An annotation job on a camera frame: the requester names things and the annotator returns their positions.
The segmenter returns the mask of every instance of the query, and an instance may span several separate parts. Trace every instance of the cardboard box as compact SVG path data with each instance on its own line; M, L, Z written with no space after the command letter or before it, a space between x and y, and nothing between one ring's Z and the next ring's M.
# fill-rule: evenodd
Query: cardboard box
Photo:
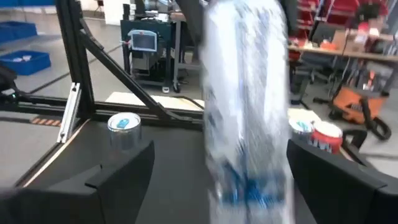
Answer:
M366 35L361 34L349 35L346 38L345 30L336 30L332 44L336 45L337 50L343 50L345 47L347 52L364 52L367 39Z
M384 17L378 17L377 19L370 19L368 21L369 28L376 28L380 33L385 26Z

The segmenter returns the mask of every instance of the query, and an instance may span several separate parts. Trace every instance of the soda can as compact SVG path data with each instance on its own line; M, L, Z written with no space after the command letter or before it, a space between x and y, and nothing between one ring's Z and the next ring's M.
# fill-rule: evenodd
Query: soda can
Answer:
M135 113L118 113L108 120L111 147L127 151L138 147L141 140L141 119Z
M292 139L299 139L304 142L309 142L311 140L313 134L313 125L311 122L290 119L289 124L292 129Z
M317 121L313 124L312 145L332 154L340 152L343 131L335 124Z

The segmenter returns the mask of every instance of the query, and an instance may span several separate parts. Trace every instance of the blue label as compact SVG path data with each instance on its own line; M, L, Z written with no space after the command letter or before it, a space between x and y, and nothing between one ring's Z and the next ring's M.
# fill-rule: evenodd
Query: blue label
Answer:
M117 128L125 128L129 124L130 120L125 118L119 121L119 123L116 125Z

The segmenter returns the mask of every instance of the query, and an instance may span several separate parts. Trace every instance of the blue can lid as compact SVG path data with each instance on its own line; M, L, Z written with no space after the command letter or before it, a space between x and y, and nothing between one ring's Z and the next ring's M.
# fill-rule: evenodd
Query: blue can lid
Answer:
M108 120L108 129L111 131L129 130L139 126L140 117L135 113L118 113Z
M312 133L313 125L309 121L301 121L296 119L289 120L290 127L292 127L293 131L299 133Z

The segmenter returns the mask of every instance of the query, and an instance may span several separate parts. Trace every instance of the red can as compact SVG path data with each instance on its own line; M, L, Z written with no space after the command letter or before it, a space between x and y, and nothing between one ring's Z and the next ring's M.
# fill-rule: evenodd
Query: red can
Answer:
M312 144L321 150L338 154L341 143L343 143L342 130L326 121L317 121L313 124L313 127Z

